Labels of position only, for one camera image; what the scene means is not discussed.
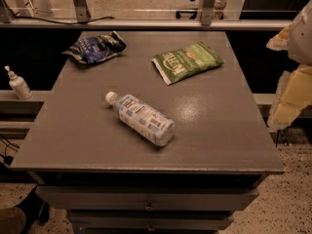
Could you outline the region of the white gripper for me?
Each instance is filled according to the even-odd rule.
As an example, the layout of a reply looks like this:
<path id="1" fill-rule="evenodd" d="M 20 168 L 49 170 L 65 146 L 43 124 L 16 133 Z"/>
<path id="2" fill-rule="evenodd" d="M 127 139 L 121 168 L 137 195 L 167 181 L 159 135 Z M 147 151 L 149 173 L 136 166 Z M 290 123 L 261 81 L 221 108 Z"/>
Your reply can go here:
<path id="1" fill-rule="evenodd" d="M 312 104 L 312 0 L 294 18 L 270 38 L 266 47 L 286 51 L 290 59 L 304 63 L 293 72 L 284 71 L 279 79 L 267 126 L 271 133 L 289 127 L 303 109 Z"/>

